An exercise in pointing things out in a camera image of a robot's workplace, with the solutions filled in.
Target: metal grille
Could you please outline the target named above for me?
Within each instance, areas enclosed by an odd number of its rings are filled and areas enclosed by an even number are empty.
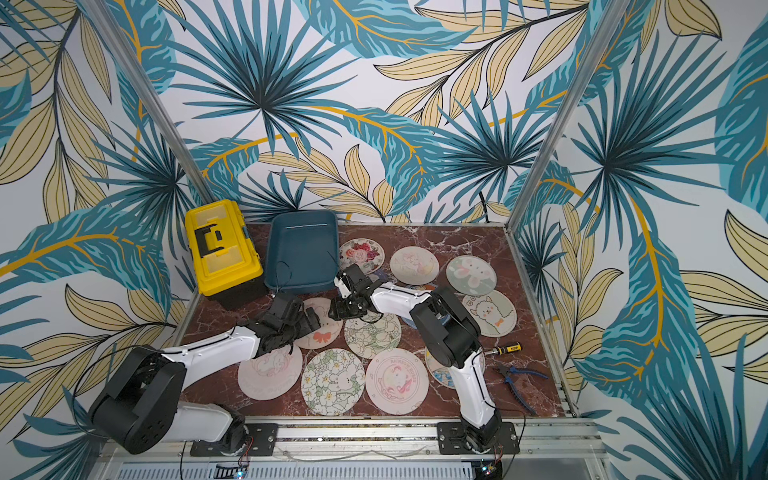
[[[214,478],[216,462],[184,465],[184,480]],[[174,480],[178,463],[124,463],[118,480]],[[244,478],[308,480],[469,480],[472,467],[461,462],[251,462]]]

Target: toolbox handle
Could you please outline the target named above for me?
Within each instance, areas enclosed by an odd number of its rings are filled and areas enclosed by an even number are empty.
[[[224,250],[224,247],[216,247],[214,249],[208,248],[208,242],[205,240],[205,234],[210,232],[210,229],[215,227],[216,223],[209,223],[208,225],[200,228],[196,228],[194,236],[197,239],[197,252],[200,254],[200,258],[205,258],[206,255],[210,255],[213,252]],[[221,241],[221,232],[216,231],[216,238]]]

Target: black mounting plate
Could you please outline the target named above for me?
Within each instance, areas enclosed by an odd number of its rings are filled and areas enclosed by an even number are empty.
[[[440,455],[477,455],[477,452],[473,452],[466,447],[464,437],[464,426],[460,422],[438,423],[437,439],[440,446]],[[495,444],[502,447],[504,455],[520,453],[520,442],[515,433],[515,425],[513,423],[502,422],[498,432],[496,432]]]
[[[253,436],[253,444],[247,453],[251,457],[271,457],[275,449],[277,438],[276,423],[246,423],[248,434]],[[233,458],[233,455],[225,455],[215,444],[210,442],[193,442],[190,450],[192,457],[225,457]]]

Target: alpaca coaster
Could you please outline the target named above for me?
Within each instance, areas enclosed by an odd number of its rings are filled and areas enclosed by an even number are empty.
[[[462,300],[462,305],[480,325],[481,335],[504,336],[518,324],[515,306],[509,298],[497,290],[493,290],[488,295],[467,295]]]

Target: screwdriver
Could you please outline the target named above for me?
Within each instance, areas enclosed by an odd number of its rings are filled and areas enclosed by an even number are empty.
[[[505,353],[519,352],[520,350],[522,350],[520,343],[515,343],[510,346],[495,346],[485,352],[485,355],[504,355]]]

